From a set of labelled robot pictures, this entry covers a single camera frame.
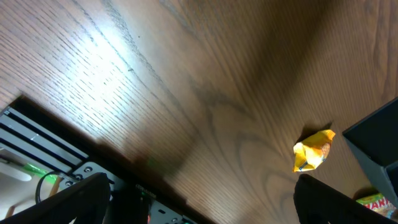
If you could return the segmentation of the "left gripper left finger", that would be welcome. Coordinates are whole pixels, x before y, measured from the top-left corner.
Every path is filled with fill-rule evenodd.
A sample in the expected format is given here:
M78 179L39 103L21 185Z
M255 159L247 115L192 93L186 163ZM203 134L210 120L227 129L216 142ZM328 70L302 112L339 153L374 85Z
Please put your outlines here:
M105 173L95 173L81 182L39 202L3 224L102 224L111 196Z

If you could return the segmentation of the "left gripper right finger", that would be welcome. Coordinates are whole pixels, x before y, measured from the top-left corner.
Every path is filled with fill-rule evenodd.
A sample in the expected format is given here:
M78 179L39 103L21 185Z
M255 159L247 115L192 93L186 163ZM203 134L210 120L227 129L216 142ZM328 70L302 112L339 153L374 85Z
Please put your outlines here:
M301 224L395 224L308 174L299 176L293 198Z

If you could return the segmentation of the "small orange yellow snack bag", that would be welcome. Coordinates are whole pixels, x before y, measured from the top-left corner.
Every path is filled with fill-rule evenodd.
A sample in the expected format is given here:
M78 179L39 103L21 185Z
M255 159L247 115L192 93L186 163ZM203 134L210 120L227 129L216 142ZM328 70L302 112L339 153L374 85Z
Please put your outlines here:
M295 156L293 172L316 169L328 157L334 137L335 132L326 129L296 143L293 147Z

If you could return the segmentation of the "dark green box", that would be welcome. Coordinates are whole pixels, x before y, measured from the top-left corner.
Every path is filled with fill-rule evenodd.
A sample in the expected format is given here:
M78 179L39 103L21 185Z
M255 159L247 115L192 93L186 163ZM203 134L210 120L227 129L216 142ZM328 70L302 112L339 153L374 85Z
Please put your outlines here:
M397 98L343 131L374 188L397 206Z

